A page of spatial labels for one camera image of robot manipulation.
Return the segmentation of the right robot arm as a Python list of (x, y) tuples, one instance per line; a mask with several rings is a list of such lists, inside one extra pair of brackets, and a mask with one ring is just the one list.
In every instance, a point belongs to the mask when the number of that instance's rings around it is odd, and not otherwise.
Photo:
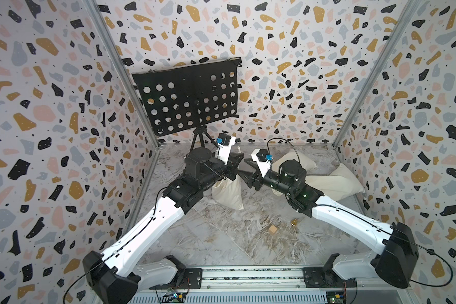
[(353, 236), (369, 253), (335, 254), (328, 259), (339, 278), (378, 277), (389, 285), (405, 289), (419, 259), (417, 244), (409, 226), (390, 225), (370, 219), (334, 201), (322, 191), (304, 183), (305, 170), (296, 160), (285, 161), (279, 172), (264, 164), (247, 160), (253, 172), (239, 170), (238, 176), (250, 188), (267, 186), (282, 193), (296, 212), (326, 222)]

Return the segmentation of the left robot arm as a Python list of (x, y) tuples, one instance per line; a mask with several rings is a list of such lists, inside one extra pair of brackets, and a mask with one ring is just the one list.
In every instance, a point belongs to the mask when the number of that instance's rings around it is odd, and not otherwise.
[(243, 158), (243, 153), (228, 153), (223, 161), (208, 148), (193, 149), (184, 159), (182, 174), (163, 190), (142, 220), (102, 253), (86, 255), (83, 266), (87, 283), (103, 303), (128, 303), (139, 291), (186, 285), (186, 267), (172, 255), (155, 263), (141, 265), (139, 261), (206, 190), (224, 178), (234, 181)]

